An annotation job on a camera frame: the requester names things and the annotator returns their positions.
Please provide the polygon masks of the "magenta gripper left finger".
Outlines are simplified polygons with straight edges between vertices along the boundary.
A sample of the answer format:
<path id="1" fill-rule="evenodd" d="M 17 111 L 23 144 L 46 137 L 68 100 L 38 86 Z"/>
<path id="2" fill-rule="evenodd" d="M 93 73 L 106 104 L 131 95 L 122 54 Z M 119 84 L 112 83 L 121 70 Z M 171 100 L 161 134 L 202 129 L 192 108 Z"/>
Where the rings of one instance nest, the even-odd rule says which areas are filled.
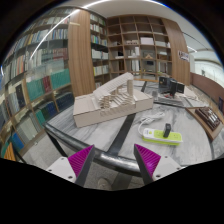
<path id="1" fill-rule="evenodd" d="M 84 186 L 94 156 L 95 146 L 91 145 L 68 158 L 71 168 L 76 175 L 76 185 Z"/>

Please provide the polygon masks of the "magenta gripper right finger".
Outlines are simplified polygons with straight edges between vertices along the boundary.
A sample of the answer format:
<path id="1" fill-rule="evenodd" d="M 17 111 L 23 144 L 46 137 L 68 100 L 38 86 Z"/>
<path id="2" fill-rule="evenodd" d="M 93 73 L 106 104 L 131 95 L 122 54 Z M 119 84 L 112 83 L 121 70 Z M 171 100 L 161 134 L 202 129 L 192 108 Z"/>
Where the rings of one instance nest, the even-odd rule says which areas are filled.
<path id="1" fill-rule="evenodd" d="M 138 144 L 134 145 L 134 156 L 145 185 L 153 182 L 153 173 L 161 159 L 157 153 Z"/>

